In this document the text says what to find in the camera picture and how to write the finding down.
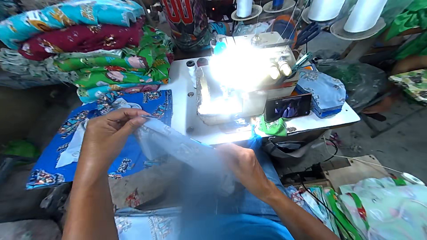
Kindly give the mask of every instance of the smartphone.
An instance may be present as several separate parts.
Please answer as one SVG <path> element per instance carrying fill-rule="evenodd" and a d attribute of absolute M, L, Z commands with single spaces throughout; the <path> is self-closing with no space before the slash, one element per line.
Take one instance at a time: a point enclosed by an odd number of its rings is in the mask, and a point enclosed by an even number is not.
<path fill-rule="evenodd" d="M 282 97 L 266 102 L 264 120 L 268 123 L 277 119 L 294 118 L 310 114 L 311 94 Z"/>

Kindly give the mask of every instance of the white cable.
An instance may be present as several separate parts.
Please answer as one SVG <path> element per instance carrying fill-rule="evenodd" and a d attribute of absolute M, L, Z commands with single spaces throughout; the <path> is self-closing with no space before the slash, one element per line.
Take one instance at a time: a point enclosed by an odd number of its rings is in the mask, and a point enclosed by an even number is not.
<path fill-rule="evenodd" d="M 397 172 L 397 173 L 403 174 L 403 172 L 401 172 L 401 171 L 397 171 L 397 170 L 394 170 L 394 169 L 392 169 L 392 168 L 385 167 L 385 166 L 382 166 L 382 165 L 378 165 L 378 164 L 375 164 L 375 163 L 367 162 L 367 161 L 360 160 L 360 159 L 357 159 L 357 158 L 351 158 L 351 157 L 345 157 L 345 156 L 339 156 L 339 155 L 332 154 L 332 153 L 330 153 L 330 152 L 329 152 L 328 148 L 326 147 L 326 146 L 327 146 L 327 144 L 326 144 L 326 140 L 325 140 L 325 138 L 323 138 L 323 141 L 325 142 L 325 148 L 326 148 L 326 151 L 327 151 L 329 154 L 331 154 L 332 156 L 341 157 L 341 158 L 349 158 L 349 159 L 353 159 L 353 160 L 356 160 L 356 161 L 360 161 L 360 162 L 364 162 L 364 163 L 372 164 L 372 165 L 375 165 L 375 166 L 383 167 L 383 168 L 386 168 L 386 169 L 389 169 L 389 170 L 395 171 L 395 172 Z"/>

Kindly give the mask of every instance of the electrical cable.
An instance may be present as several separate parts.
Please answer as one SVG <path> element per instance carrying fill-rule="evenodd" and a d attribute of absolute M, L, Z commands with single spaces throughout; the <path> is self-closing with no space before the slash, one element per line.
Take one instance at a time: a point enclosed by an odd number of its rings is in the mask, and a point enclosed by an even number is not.
<path fill-rule="evenodd" d="M 299 180 L 301 181 L 301 185 L 302 187 L 311 194 L 311 196 L 314 197 L 314 199 L 316 199 L 316 201 L 320 202 L 331 214 L 332 216 L 335 218 L 335 220 L 342 226 L 342 228 L 344 229 L 345 233 L 347 234 L 347 236 L 349 236 L 351 238 L 351 240 L 354 240 L 354 238 L 350 235 L 350 233 L 348 232 L 348 230 L 344 227 L 344 225 L 341 223 L 340 220 L 338 220 L 338 218 L 335 216 L 335 214 L 332 212 L 331 209 L 329 209 L 322 201 L 320 201 L 314 194 L 312 194 L 307 187 L 305 187 L 304 185 L 304 181 L 302 181 L 301 176 L 298 174 Z"/>
<path fill-rule="evenodd" d="M 341 157 L 341 158 L 349 158 L 349 159 L 353 159 L 353 160 L 356 160 L 356 161 L 360 161 L 360 162 L 364 162 L 364 163 L 372 164 L 372 165 L 375 165 L 375 166 L 383 167 L 383 168 L 386 168 L 386 169 L 389 169 L 389 170 L 395 171 L 395 172 L 397 172 L 397 173 L 403 174 L 403 172 L 401 172 L 401 171 L 397 171 L 397 170 L 394 170 L 394 169 L 392 169 L 392 168 L 385 167 L 385 166 L 382 166 L 382 165 L 378 165 L 378 164 L 375 164 L 375 163 L 371 163 L 371 162 L 368 162 L 368 161 L 360 160 L 360 159 L 357 159 L 357 158 L 351 158 L 351 157 L 339 156 L 339 155 L 336 155 L 336 153 L 335 153 L 335 154 L 332 154 L 332 153 L 330 153 L 330 152 L 329 152 L 328 148 L 326 148 L 326 151 L 327 151 L 329 154 L 331 154 L 332 156 Z"/>
<path fill-rule="evenodd" d="M 336 153 L 338 152 L 338 147 L 336 146 L 336 144 L 335 144 L 331 139 L 324 139 L 324 138 L 321 138 L 321 139 L 323 139 L 323 140 L 328 140 L 328 141 L 330 141 L 330 142 L 333 144 L 333 146 L 334 146 L 334 148 L 335 148 L 335 153 L 334 153 L 334 154 L 336 154 Z M 322 161 L 322 162 L 329 161 L 329 160 L 331 160 L 333 157 L 334 157 L 334 156 L 331 156 L 330 158 L 328 158 L 328 159 L 326 159 L 326 160 L 324 160 L 324 161 Z"/>

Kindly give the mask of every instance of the stack of folded fabric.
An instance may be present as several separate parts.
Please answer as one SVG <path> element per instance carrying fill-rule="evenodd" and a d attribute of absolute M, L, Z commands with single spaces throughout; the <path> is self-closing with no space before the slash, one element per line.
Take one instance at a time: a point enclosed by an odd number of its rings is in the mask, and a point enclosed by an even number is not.
<path fill-rule="evenodd" d="M 311 110 L 319 118 L 339 113 L 345 102 L 344 84 L 315 70 L 302 69 L 295 89 L 300 94 L 312 95 Z"/>
<path fill-rule="evenodd" d="M 0 40 L 26 59 L 53 59 L 78 78 L 83 102 L 109 91 L 157 90 L 168 83 L 172 42 L 145 24 L 143 8 L 117 0 L 71 0 L 0 23 Z"/>

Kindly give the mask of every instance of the scissors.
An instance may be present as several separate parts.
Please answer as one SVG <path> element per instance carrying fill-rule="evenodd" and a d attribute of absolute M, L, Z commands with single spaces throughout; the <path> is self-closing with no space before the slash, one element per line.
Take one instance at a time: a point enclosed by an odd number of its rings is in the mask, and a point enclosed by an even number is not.
<path fill-rule="evenodd" d="M 301 45 L 304 45 L 319 35 L 322 30 L 322 26 L 317 22 L 311 22 L 307 27 L 305 27 L 297 37 L 295 48 L 298 48 Z"/>

